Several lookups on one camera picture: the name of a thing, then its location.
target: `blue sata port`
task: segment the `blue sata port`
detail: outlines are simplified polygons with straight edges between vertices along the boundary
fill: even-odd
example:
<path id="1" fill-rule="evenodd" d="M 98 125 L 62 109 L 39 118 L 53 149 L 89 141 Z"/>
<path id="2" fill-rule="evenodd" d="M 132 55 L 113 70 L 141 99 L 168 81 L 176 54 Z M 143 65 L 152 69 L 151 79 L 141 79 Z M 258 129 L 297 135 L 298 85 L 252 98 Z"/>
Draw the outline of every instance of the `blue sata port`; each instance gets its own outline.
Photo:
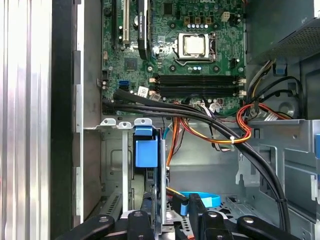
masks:
<path id="1" fill-rule="evenodd" d="M 119 86 L 129 86 L 129 81 L 128 80 L 120 80 L 118 81 Z"/>

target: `gray metal panel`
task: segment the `gray metal panel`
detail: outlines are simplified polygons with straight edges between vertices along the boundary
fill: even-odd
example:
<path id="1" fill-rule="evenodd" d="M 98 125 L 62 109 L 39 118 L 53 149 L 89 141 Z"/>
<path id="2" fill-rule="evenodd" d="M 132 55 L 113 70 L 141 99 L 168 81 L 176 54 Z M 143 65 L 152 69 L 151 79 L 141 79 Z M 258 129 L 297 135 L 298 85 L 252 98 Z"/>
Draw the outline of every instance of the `gray metal panel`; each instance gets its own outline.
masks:
<path id="1" fill-rule="evenodd" d="M 312 196 L 311 176 L 319 172 L 314 136 L 320 133 L 320 120 L 259 121 L 251 126 L 261 133 L 260 139 L 250 140 L 253 146 L 276 148 L 276 173 L 289 202 L 292 233 L 301 239 L 317 239 L 319 205 Z M 275 201 L 259 188 L 247 187 L 246 201 L 279 224 Z"/>
<path id="2" fill-rule="evenodd" d="M 0 2 L 1 239 L 50 236 L 51 27 L 50 0 Z"/>
<path id="3" fill-rule="evenodd" d="M 319 4 L 319 0 L 250 1 L 246 8 L 248 62 L 290 56 L 299 60 L 317 53 Z"/>

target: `metal frame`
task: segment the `metal frame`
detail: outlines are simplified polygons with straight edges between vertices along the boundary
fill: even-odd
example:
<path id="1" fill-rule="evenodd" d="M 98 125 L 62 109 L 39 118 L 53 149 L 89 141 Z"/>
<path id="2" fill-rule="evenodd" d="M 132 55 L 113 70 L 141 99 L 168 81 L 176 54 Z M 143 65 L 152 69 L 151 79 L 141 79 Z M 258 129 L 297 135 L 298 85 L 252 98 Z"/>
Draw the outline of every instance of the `metal frame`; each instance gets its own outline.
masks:
<path id="1" fill-rule="evenodd" d="M 255 148 L 275 148 L 276 173 L 289 203 L 291 233 L 305 240 L 315 240 L 320 234 L 318 187 L 320 165 L 315 156 L 315 134 L 320 133 L 320 120 L 277 120 L 251 123 Z M 260 187 L 245 189 L 246 203 L 278 225 L 275 201 Z"/>
<path id="2" fill-rule="evenodd" d="M 1 239 L 50 238 L 52 1 L 0 2 Z"/>

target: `black ram slot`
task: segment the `black ram slot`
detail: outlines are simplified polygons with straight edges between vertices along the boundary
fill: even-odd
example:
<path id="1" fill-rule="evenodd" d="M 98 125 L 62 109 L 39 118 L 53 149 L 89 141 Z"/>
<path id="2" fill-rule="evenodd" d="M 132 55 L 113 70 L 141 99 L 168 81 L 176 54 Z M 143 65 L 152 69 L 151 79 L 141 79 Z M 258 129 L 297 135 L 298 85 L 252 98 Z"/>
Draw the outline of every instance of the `black ram slot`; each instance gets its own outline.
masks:
<path id="1" fill-rule="evenodd" d="M 233 97 L 238 94 L 236 87 L 212 87 L 212 86 L 160 86 L 158 92 L 162 97 L 187 97 L 192 94 L 199 94 L 205 97 Z"/>
<path id="2" fill-rule="evenodd" d="M 157 82 L 161 86 L 232 86 L 237 84 L 235 76 L 207 76 L 207 75 L 159 75 Z"/>

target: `green circuit board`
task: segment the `green circuit board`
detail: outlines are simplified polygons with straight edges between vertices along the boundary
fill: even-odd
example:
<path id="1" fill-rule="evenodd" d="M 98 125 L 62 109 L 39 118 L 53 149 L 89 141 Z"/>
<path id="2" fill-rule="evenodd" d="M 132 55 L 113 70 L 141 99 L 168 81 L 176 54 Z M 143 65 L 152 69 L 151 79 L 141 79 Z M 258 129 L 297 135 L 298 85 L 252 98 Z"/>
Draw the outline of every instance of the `green circuit board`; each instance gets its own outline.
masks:
<path id="1" fill-rule="evenodd" d="M 116 31 L 113 32 L 114 17 L 105 14 L 116 1 Z M 222 14 L 243 16 L 242 0 L 153 0 L 151 1 L 151 48 L 160 49 L 157 56 L 142 60 L 138 51 L 138 30 L 134 26 L 137 16 L 137 0 L 130 1 L 129 44 L 119 41 L 123 25 L 124 0 L 103 0 L 102 19 L 102 97 L 108 100 L 118 89 L 118 81 L 129 81 L 129 90 L 137 93 L 140 86 L 149 87 L 149 79 L 159 75 L 216 75 L 245 76 L 244 24 L 237 25 L 222 21 Z M 216 59 L 212 62 L 187 63 L 176 61 L 173 44 L 179 33 L 215 34 Z M 113 34 L 116 35 L 112 45 Z M 237 59 L 232 66 L 232 59 Z M 224 114 L 239 107 L 238 97 L 223 98 Z"/>

